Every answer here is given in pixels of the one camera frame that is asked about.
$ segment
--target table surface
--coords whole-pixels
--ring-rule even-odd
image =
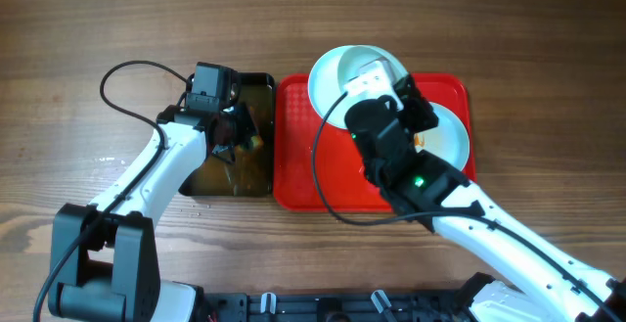
[[[148,59],[189,74],[203,61],[282,79],[355,43],[457,75],[483,189],[622,278],[624,32],[626,0],[0,0],[0,321],[29,318],[57,210],[106,189],[152,133],[100,101],[109,68]],[[183,86],[132,68],[109,88],[155,116]],[[493,273],[420,225],[355,228],[272,199],[177,195],[156,245],[162,278],[209,292],[458,288]]]

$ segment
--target robotic arm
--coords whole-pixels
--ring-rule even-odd
[[[202,288],[160,280],[154,228],[185,179],[215,148],[245,144],[255,136],[246,106],[237,104],[240,86],[236,71],[198,64],[185,108],[169,106],[157,117],[166,138],[157,163],[107,216],[97,235],[72,254],[54,281],[48,301],[54,315],[92,321],[207,320]],[[410,76],[379,98],[355,104],[345,122],[363,157],[366,177],[380,187],[397,214],[438,213],[416,215],[416,220],[479,256],[526,294],[499,282],[483,285],[470,299],[469,312],[476,320],[578,321],[600,316],[598,302],[616,295],[610,287],[618,283],[607,273],[543,240],[446,161],[416,152],[413,134],[436,126],[437,117]],[[135,178],[158,142],[155,132],[126,172],[90,206],[65,205],[59,211],[51,267]],[[89,259],[88,251],[104,245],[115,248],[113,264]],[[514,308],[507,306],[512,299]]]

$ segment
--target wooden table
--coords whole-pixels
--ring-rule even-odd
[[[281,79],[355,43],[457,75],[485,191],[624,277],[626,0],[0,0],[0,320],[29,318],[56,211],[108,187],[152,133],[100,101],[109,68],[204,61]],[[110,95],[154,117],[182,88],[133,68]],[[161,276],[209,292],[456,288],[492,273],[420,225],[360,229],[271,199],[177,196],[156,235]]]

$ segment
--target red tray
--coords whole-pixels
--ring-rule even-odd
[[[431,102],[459,117],[468,130],[469,160],[463,173],[476,179],[471,141],[468,93],[461,81],[445,73],[414,73],[416,84]],[[297,211],[325,211],[311,174],[311,149],[322,119],[309,102],[307,74],[294,74],[276,92],[274,143],[274,197]],[[363,164],[346,130],[324,126],[317,148],[320,186],[333,208],[341,211],[391,211],[379,190],[363,175]]]

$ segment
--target tray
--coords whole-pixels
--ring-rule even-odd
[[[464,174],[475,181],[468,93],[461,81],[445,73],[414,73],[423,95],[459,117],[469,135],[469,159]],[[276,92],[274,197],[296,211],[325,211],[311,174],[311,149],[322,119],[309,103],[307,74],[288,76]],[[379,189],[363,175],[364,167],[346,130],[324,126],[317,149],[317,173],[329,204],[340,211],[391,211]]]

